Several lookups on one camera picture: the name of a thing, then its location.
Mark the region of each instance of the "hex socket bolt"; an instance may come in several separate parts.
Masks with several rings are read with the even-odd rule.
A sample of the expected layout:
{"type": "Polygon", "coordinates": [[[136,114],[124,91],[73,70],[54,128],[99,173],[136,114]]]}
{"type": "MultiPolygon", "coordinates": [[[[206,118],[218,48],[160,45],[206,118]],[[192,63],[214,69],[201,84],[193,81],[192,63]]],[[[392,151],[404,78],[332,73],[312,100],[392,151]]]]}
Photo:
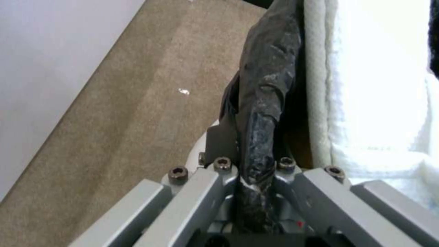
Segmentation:
{"type": "Polygon", "coordinates": [[[340,183],[343,183],[345,180],[345,172],[336,166],[327,166],[324,168],[325,172],[328,173],[331,177],[335,178],[340,183]]]}
{"type": "Polygon", "coordinates": [[[182,185],[187,181],[187,169],[183,166],[173,167],[168,172],[169,182],[173,185],[182,185]]]}
{"type": "Polygon", "coordinates": [[[213,168],[218,173],[229,173],[232,169],[232,162],[227,157],[218,157],[213,161],[213,168]]]}
{"type": "Polygon", "coordinates": [[[288,173],[294,172],[295,167],[296,164],[294,160],[290,157],[282,157],[277,163],[278,170],[283,172],[288,172],[288,173]]]}

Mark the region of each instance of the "black object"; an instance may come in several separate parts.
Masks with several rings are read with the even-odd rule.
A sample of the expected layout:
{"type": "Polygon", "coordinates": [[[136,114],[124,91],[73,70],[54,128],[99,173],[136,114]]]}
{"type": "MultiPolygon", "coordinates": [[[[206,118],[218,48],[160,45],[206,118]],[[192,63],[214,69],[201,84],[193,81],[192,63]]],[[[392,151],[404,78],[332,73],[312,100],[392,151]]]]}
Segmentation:
{"type": "Polygon", "coordinates": [[[273,0],[244,0],[244,1],[259,7],[263,7],[265,9],[268,9],[268,7],[270,7],[270,5],[273,3],[273,0]]]}
{"type": "Polygon", "coordinates": [[[428,33],[431,61],[430,68],[439,78],[439,0],[432,0],[430,8],[430,31],[428,33]]]}
{"type": "Polygon", "coordinates": [[[350,247],[353,246],[342,234],[331,234],[326,236],[307,236],[300,233],[291,234],[216,234],[198,233],[195,234],[187,247],[350,247]]]}
{"type": "Polygon", "coordinates": [[[236,115],[240,176],[247,184],[238,183],[235,193],[235,223],[241,232],[281,231],[270,200],[273,145],[287,94],[305,83],[296,73],[304,64],[299,60],[303,34],[302,2],[276,0],[250,29],[244,44],[236,115]]]}
{"type": "Polygon", "coordinates": [[[300,114],[306,112],[303,29],[301,0],[273,2],[250,29],[240,69],[224,92],[219,125],[207,131],[205,164],[226,156],[247,184],[239,182],[235,192],[240,232],[281,232],[271,182],[275,160],[288,153],[282,132],[296,117],[306,120],[300,114]],[[302,111],[295,111],[298,105],[302,111]]]}

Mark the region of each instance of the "white towel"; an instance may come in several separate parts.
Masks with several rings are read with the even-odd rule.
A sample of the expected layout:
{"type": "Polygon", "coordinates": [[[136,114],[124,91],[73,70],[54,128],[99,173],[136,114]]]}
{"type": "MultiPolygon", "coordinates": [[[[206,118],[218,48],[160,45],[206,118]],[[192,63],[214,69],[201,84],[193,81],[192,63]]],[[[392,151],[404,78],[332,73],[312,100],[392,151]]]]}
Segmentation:
{"type": "Polygon", "coordinates": [[[315,166],[339,166],[353,183],[382,179],[439,213],[429,8],[429,0],[305,0],[307,91],[315,166]]]}

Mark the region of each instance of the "dark fabric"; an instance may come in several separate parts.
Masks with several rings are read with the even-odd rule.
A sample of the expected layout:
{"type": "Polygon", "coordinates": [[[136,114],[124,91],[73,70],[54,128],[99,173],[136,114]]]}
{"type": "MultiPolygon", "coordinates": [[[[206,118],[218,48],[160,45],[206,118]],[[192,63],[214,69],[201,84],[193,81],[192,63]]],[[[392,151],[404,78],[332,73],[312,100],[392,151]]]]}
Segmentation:
{"type": "Polygon", "coordinates": [[[432,0],[430,10],[429,44],[431,51],[430,68],[439,78],[439,0],[432,0]]]}

